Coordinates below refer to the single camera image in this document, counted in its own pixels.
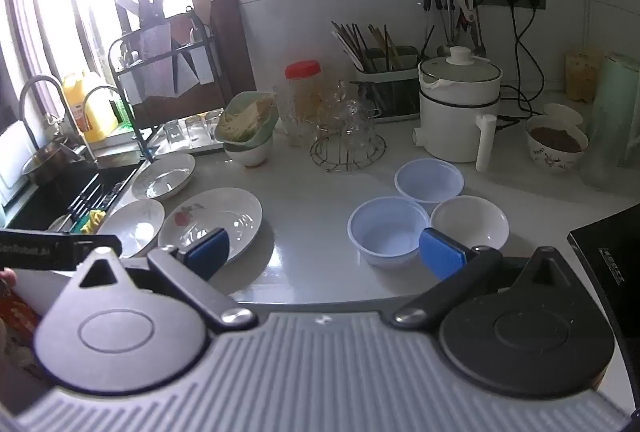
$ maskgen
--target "black band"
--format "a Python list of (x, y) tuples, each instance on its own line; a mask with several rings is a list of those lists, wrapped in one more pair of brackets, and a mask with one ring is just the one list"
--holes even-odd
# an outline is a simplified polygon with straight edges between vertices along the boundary
[(464, 104), (449, 104), (449, 102), (443, 102), (442, 100), (436, 100), (435, 98), (428, 97), (427, 94), (424, 91), (422, 91), (422, 88), (420, 88), (420, 95), (425, 97), (427, 100), (430, 100), (431, 102), (435, 102), (436, 104), (440, 104), (441, 106), (456, 107), (456, 108), (462, 108), (462, 109), (480, 109), (480, 108), (483, 108), (483, 107), (492, 106), (494, 104), (497, 104), (497, 102), (500, 101), (500, 95), (498, 95), (498, 98), (495, 99), (493, 102), (489, 102), (489, 103), (486, 103), (486, 104), (478, 104), (476, 106), (467, 106), (467, 105), (464, 105)]

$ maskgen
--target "red lid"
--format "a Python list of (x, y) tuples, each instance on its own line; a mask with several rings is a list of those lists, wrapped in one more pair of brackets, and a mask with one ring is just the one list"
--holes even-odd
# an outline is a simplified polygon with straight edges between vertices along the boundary
[(320, 63), (317, 60), (301, 60), (289, 64), (284, 70), (286, 78), (306, 78), (317, 75), (320, 72)]

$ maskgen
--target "lid knob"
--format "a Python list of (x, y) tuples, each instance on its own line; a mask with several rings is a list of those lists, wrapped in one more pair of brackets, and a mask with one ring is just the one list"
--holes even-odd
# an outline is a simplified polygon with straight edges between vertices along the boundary
[(472, 66), (474, 59), (471, 57), (471, 50), (465, 46), (453, 46), (450, 48), (451, 56), (447, 57), (447, 62), (455, 66)]

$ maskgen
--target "bowl of brown food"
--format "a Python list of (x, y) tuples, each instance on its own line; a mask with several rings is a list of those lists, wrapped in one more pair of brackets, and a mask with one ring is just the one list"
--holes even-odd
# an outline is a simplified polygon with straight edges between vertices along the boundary
[(526, 128), (529, 154), (547, 172), (565, 172), (575, 167), (589, 145), (580, 129), (557, 117), (532, 117)]

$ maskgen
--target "white electric pot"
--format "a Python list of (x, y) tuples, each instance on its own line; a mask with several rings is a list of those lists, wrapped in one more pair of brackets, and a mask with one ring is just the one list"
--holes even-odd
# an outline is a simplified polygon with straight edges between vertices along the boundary
[(420, 128), (414, 143), (455, 163), (486, 170), (494, 145), (502, 71), (464, 47), (420, 64)]

